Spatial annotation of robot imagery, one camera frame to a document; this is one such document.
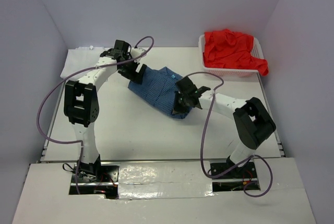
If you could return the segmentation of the blue plaid long sleeve shirt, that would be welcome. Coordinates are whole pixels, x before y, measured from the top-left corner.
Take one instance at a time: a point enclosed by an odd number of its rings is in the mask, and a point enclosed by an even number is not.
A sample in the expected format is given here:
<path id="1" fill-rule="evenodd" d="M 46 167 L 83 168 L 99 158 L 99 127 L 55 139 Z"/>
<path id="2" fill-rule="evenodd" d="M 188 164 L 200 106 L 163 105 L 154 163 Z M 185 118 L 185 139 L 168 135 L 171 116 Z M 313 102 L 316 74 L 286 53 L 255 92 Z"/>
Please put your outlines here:
<path id="1" fill-rule="evenodd" d="M 130 81 L 128 89 L 165 115 L 175 119 L 184 119 L 191 108 L 188 108 L 185 113 L 173 113 L 175 93 L 178 92 L 175 83 L 181 79 L 181 75 L 167 67 L 159 70 L 147 67 L 142 83 L 136 84 Z"/>

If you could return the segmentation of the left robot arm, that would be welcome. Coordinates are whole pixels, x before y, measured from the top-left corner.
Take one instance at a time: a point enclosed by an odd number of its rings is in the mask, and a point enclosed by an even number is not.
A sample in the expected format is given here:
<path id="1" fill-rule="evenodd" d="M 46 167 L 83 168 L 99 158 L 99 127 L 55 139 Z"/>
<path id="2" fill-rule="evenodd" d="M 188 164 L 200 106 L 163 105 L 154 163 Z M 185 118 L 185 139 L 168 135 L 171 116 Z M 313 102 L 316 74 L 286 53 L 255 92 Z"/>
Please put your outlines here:
<path id="1" fill-rule="evenodd" d="M 89 181 L 102 176 L 101 158 L 96 146 L 94 122 L 99 115 L 98 91 L 107 79 L 118 72 L 123 77 L 141 84 L 146 70 L 143 65 L 136 71 L 139 59 L 147 51 L 116 40 L 112 48 L 103 51 L 94 69 L 75 81 L 65 84 L 64 114 L 71 123 L 76 138 L 82 142 L 77 167 Z"/>

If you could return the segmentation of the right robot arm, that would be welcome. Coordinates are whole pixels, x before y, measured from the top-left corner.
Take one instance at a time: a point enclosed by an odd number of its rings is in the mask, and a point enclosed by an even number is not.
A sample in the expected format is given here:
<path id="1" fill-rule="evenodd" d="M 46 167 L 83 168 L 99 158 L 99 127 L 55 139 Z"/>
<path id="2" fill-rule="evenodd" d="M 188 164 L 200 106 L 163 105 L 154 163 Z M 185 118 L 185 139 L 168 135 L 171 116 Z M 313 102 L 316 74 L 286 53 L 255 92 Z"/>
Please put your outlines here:
<path id="1" fill-rule="evenodd" d="M 173 112 L 183 114 L 192 108 L 208 111 L 200 144 L 202 167 L 211 113 L 219 113 L 234 121 L 240 142 L 227 158 L 227 172 L 231 177 L 238 178 L 244 173 L 246 163 L 255 156 L 255 151 L 276 131 L 276 125 L 260 99 L 252 97 L 245 100 L 218 93 L 217 89 L 223 84 L 222 81 L 213 89 L 206 86 L 198 88 L 188 76 L 182 78 L 175 83 L 177 92 Z"/>

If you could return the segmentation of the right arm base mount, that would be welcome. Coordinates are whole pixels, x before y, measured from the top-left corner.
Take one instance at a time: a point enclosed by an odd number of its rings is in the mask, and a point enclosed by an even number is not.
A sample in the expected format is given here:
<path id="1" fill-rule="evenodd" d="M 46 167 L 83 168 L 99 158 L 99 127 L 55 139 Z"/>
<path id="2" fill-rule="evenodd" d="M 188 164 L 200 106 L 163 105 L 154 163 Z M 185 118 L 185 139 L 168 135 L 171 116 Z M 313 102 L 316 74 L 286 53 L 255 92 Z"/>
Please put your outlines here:
<path id="1" fill-rule="evenodd" d="M 232 164 L 229 161 L 214 161 L 210 163 L 208 174 L 214 176 L 218 175 Z M 212 180 L 213 192 L 229 192 L 229 191 L 243 191 L 244 186 L 247 185 L 246 190 L 259 191 L 257 171 L 253 161 L 248 161 L 242 167 L 237 167 L 225 175 Z"/>

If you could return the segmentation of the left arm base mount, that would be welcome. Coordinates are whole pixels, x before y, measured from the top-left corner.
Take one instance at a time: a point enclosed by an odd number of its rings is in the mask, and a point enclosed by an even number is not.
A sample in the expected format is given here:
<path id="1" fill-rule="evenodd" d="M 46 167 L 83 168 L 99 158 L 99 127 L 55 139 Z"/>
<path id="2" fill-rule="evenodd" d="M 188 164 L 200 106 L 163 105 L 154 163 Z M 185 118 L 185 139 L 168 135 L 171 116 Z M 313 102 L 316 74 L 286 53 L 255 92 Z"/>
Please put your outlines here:
<path id="1" fill-rule="evenodd" d="M 63 170 L 71 172 L 69 195 L 104 195 L 107 199 L 118 198 L 118 176 L 120 167 L 103 164 L 100 175 L 83 171 L 76 174 L 76 167 L 63 164 Z"/>

